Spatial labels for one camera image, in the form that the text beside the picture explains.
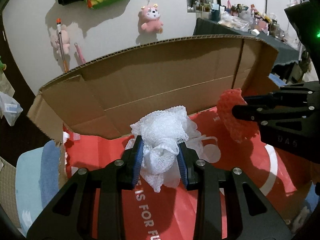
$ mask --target table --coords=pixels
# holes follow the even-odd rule
[[[243,35],[243,36],[249,36],[249,37],[254,36],[249,32],[242,32],[236,29],[232,29],[232,28],[220,25],[217,22],[214,22],[208,19],[198,18],[196,21],[196,27],[193,32],[193,35],[208,35],[208,34],[233,34],[233,35]],[[260,34],[256,37],[264,40],[270,46],[278,50],[279,53],[274,63],[274,66],[288,65],[294,62],[298,63],[299,61],[298,50],[295,50],[294,48],[277,40],[272,36],[266,35],[264,32],[260,32]]]

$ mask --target red mesh sponge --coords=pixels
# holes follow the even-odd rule
[[[232,114],[235,105],[246,105],[241,96],[241,89],[228,89],[224,91],[217,103],[217,114],[223,121],[233,140],[241,143],[245,139],[255,137],[259,132],[256,122],[236,119]]]

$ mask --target stuffed animal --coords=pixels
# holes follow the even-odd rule
[[[62,48],[64,54],[69,54],[70,38],[66,31],[66,28],[67,27],[64,24],[61,25]],[[57,34],[52,34],[50,39],[52,47],[54,47],[57,50],[57,53],[60,54],[59,40]]]
[[[141,29],[150,33],[157,32],[162,33],[163,22],[160,21],[160,14],[158,11],[158,5],[154,4],[153,7],[142,7],[141,16],[144,20],[144,24],[141,25]]]

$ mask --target white plastic wrapping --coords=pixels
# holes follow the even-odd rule
[[[12,97],[0,92],[0,117],[4,115],[8,124],[13,126],[23,109]]]
[[[250,23],[248,21],[242,20],[236,16],[231,16],[228,12],[224,12],[221,15],[221,20],[218,23],[243,32],[247,32],[250,28]]]
[[[251,24],[253,24],[253,18],[251,16],[251,12],[250,10],[246,10],[246,11],[242,11],[240,14],[239,14],[239,18],[244,20],[244,21],[247,21]]]

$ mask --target pink stick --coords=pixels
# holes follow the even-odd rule
[[[87,63],[87,62],[85,61],[83,55],[82,55],[81,48],[78,46],[77,43],[75,43],[75,46],[76,46],[76,50],[77,50],[77,52],[78,52],[78,55],[79,55],[79,58],[81,59],[82,64]]]

